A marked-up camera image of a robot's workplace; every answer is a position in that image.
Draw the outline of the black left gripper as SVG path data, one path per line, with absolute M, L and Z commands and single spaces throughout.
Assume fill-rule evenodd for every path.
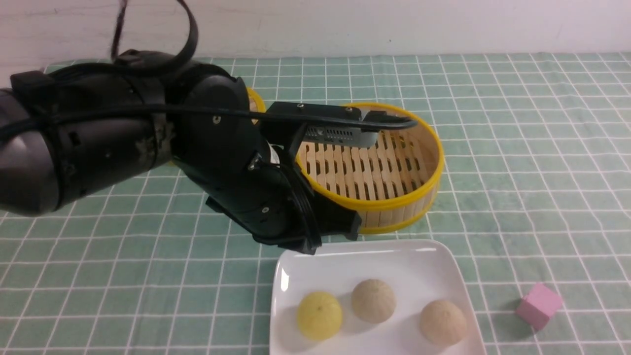
M 181 74 L 172 101 L 215 114 L 180 114 L 174 121 L 176 166 L 254 240 L 314 255 L 322 236 L 356 241 L 358 212 L 313 192 L 295 162 L 308 108 L 274 103 L 253 123 L 245 83 L 228 74 Z

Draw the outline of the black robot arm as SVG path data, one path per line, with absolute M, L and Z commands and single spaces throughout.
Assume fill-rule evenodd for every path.
M 246 84 L 196 61 L 129 74 L 171 55 L 129 50 L 11 76 L 1 90 L 1 209 L 41 216 L 173 162 L 207 206 L 255 241 L 313 254 L 329 235 L 356 240 L 361 218 L 315 191 L 296 162 L 309 127 L 356 128 L 356 108 L 275 103 L 250 108 Z

